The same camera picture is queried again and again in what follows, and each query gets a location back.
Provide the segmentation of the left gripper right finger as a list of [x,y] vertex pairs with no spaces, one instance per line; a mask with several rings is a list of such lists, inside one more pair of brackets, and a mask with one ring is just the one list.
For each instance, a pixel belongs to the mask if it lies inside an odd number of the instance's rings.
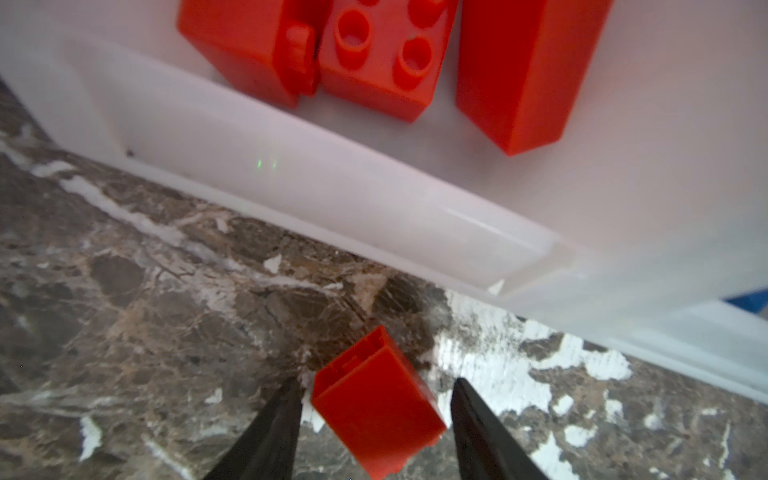
[[463,480],[547,480],[465,378],[450,402],[460,477]]

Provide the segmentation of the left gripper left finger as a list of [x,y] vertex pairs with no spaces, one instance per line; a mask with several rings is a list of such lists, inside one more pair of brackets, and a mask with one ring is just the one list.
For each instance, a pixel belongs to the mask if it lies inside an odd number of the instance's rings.
[[304,389],[286,379],[204,480],[291,479]]

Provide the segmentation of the red square brick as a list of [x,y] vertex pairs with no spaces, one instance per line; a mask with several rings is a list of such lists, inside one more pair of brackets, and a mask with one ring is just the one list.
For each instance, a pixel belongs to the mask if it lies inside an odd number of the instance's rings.
[[558,141],[612,6],[464,2],[457,107],[509,156]]
[[372,479],[400,471],[447,430],[433,394],[383,326],[317,372],[311,403]]

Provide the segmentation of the blue studded brick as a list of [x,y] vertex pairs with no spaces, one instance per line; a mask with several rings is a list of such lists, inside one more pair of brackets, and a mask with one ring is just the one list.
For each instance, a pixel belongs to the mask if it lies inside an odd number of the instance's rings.
[[760,314],[768,304],[768,291],[760,290],[726,299],[727,303],[753,314]]

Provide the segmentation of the long red brick slanted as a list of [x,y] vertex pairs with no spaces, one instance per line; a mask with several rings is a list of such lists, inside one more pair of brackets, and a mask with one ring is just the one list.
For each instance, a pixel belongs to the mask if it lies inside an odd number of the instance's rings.
[[317,55],[332,3],[186,0],[177,29],[235,89],[294,108],[319,85]]

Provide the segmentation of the white middle bin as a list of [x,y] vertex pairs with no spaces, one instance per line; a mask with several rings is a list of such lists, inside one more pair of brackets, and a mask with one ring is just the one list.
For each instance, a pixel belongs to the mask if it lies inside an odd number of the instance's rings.
[[713,300],[625,319],[600,337],[605,347],[767,402],[767,307],[760,314]]

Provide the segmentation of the white bin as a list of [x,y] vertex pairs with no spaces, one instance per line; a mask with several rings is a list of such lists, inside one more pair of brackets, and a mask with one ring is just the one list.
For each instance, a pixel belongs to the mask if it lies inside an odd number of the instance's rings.
[[600,337],[605,347],[767,402],[767,307],[760,314],[713,300],[625,319]]
[[1,75],[63,148],[579,334],[764,335],[767,5],[619,1],[562,139],[509,157],[455,107],[407,124],[227,86],[174,1],[5,1]]

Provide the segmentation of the white left bin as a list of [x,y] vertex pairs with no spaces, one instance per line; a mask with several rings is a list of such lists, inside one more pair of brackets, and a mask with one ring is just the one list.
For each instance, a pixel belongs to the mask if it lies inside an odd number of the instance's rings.
[[227,86],[174,1],[5,1],[1,75],[63,148],[579,334],[764,335],[767,5],[619,1],[562,139],[509,157],[455,107],[407,124]]

